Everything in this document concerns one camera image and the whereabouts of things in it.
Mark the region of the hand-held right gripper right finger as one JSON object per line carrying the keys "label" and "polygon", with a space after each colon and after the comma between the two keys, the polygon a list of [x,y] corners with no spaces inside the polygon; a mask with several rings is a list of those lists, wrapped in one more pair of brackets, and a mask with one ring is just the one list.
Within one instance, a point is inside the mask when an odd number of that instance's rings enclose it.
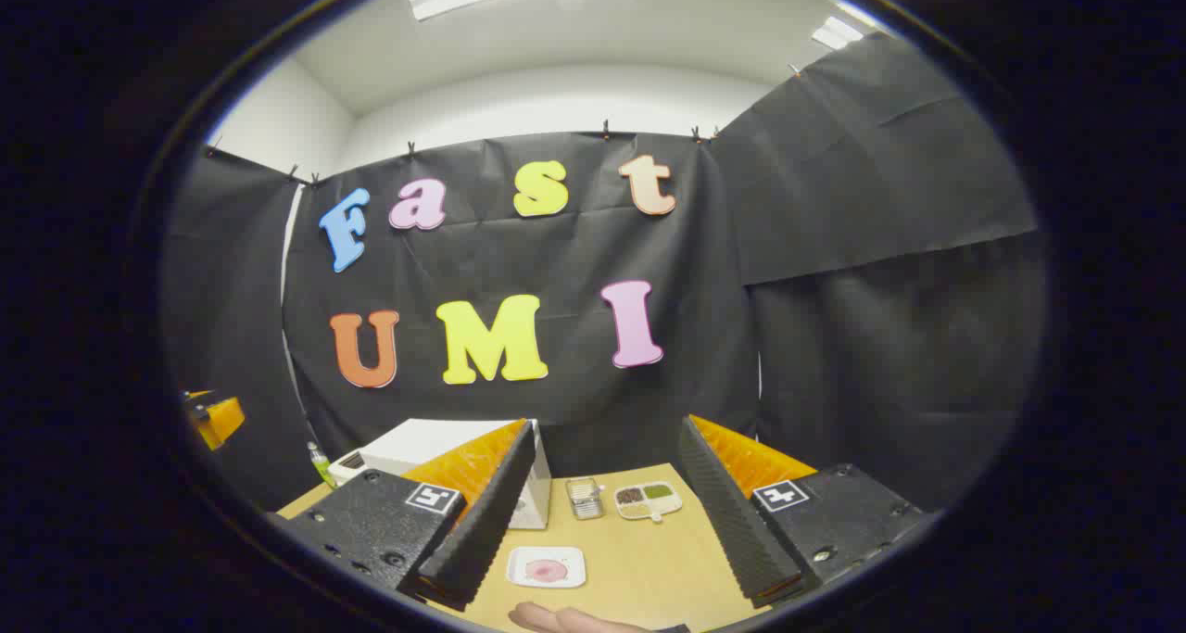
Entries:
{"label": "hand-held right gripper right finger", "polygon": [[699,416],[683,418],[678,468],[755,607],[868,565],[927,520],[855,465],[816,469]]}

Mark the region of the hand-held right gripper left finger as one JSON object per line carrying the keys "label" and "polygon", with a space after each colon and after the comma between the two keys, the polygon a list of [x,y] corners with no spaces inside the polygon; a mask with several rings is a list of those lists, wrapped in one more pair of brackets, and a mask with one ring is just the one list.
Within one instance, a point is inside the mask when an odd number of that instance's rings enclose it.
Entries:
{"label": "hand-held right gripper left finger", "polygon": [[352,581],[463,610],[486,578],[534,460],[535,426],[516,418],[402,475],[363,469],[278,525]]}

